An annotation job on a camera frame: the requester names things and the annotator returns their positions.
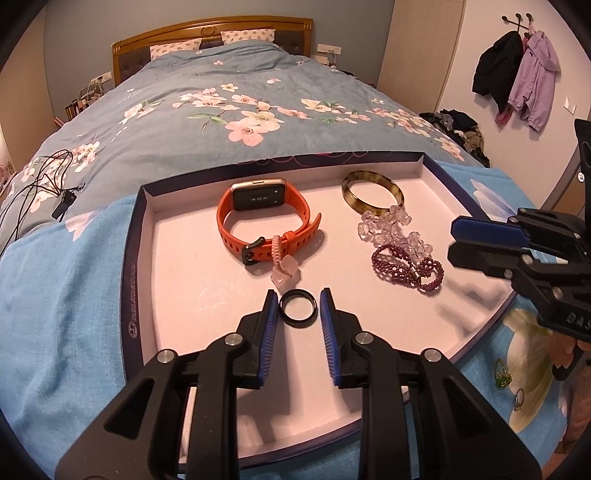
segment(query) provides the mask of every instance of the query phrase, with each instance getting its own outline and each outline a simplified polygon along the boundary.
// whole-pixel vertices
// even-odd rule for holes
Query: wooden headboard
[[[150,61],[150,47],[192,38],[202,38],[201,48],[223,45],[221,32],[229,30],[275,30],[274,43],[293,55],[310,56],[311,18],[245,15],[208,18],[157,28],[113,44],[113,75],[119,85]]]

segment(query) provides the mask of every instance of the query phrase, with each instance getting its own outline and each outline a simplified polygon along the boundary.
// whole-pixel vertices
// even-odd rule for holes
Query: white wall
[[[550,119],[536,133],[514,112],[509,124],[495,124],[497,106],[492,98],[472,93],[472,80],[480,55],[514,25],[501,20],[515,19],[519,12],[534,17],[536,30],[543,30],[558,55],[561,72]],[[564,107],[564,98],[577,105],[575,116]],[[545,0],[467,0],[452,70],[439,109],[466,112],[480,125],[485,154],[491,166],[500,168],[539,207],[544,203],[568,164],[577,141],[575,118],[586,119],[591,107],[591,62],[562,17]]]
[[[47,91],[44,32],[45,9],[27,28],[0,72],[0,124],[17,170],[56,131]]]

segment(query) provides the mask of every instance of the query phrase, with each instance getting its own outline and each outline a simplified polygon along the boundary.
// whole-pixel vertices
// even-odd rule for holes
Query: smartwatch
[[[231,235],[224,227],[224,221],[233,211],[255,210],[279,207],[284,203],[291,205],[301,218],[302,226],[295,232],[285,232],[281,236],[281,255],[293,255],[316,233],[322,215],[319,213],[310,223],[310,207],[305,198],[285,179],[260,179],[235,183],[224,193],[217,206],[217,229],[222,241],[244,265],[254,265],[260,261],[271,261],[272,239],[259,237],[249,244]]]

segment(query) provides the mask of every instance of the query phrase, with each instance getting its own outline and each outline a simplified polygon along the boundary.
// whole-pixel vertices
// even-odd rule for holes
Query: tortoiseshell bangle
[[[343,183],[340,186],[341,191],[343,192],[343,198],[349,206],[355,210],[355,212],[361,214],[369,210],[374,215],[383,216],[384,213],[390,211],[389,208],[375,207],[374,205],[370,205],[369,203],[365,203],[363,200],[358,199],[349,188],[349,184],[355,180],[366,180],[381,185],[394,195],[399,207],[404,207],[404,194],[398,185],[392,180],[388,177],[384,177],[381,173],[376,173],[374,171],[355,170],[343,179]]]

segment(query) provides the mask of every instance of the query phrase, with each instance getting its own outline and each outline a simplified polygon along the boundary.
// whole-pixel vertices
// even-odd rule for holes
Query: purple jacket
[[[546,34],[538,30],[527,48],[513,89],[509,105],[519,112],[522,120],[539,132],[548,121],[554,100],[554,82],[558,58]]]

